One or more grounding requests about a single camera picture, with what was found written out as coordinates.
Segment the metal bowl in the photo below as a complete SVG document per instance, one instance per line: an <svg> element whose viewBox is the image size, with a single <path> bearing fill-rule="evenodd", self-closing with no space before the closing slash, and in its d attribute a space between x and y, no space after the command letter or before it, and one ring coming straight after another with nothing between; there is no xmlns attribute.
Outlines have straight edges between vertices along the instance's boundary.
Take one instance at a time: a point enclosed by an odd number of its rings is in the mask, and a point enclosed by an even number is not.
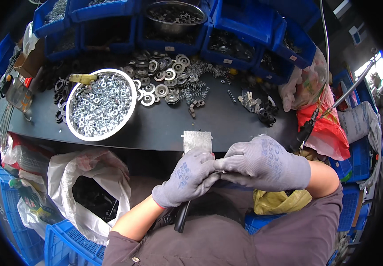
<svg viewBox="0 0 383 266"><path fill-rule="evenodd" d="M198 17L200 17L202 20L193 24L177 24L173 22L160 21L153 18L150 15L150 10L154 8L158 8L158 7L163 8L164 6L175 6L178 9L182 9L187 12L194 13ZM183 3L183 2L177 2L177 1L162 1L162 2L152 3L146 8L146 16L148 19L150 19L151 23L153 24L154 28L157 31L166 35L184 34L188 32L189 30L194 29L196 26L205 23L206 20L208 19L208 16L205 14L205 12L203 12L197 6L194 6L188 3Z"/></svg>
<svg viewBox="0 0 383 266"><path fill-rule="evenodd" d="M119 74L126 79L129 86L131 87L131 97L132 97L131 105L128 109L128 113L126 114L125 118L113 130L111 130L111 131L109 131L109 132L107 132L101 136L95 136L95 137L84 136L84 135L80 134L79 132L77 132L77 130L75 130L75 127L73 126L73 122L70 119L71 111L72 111L71 110L72 99L74 98L78 88L82 87L82 85L83 85L82 83L77 83L74 86L72 92L70 93L69 99L67 100L66 122L67 122L67 126L68 126L69 130L73 133L73 135L75 135L78 139L81 139L83 141L102 141L102 140L107 139L110 136L113 136L117 131L119 131L126 124L126 122L128 122L132 113L134 112L135 105L137 102L137 91L136 91L135 83L132 81L132 79L125 72L120 71L118 69L114 69L114 68L104 68L104 69L100 69L100 70L92 72L91 75L101 74L101 73L116 73L116 74Z"/></svg>

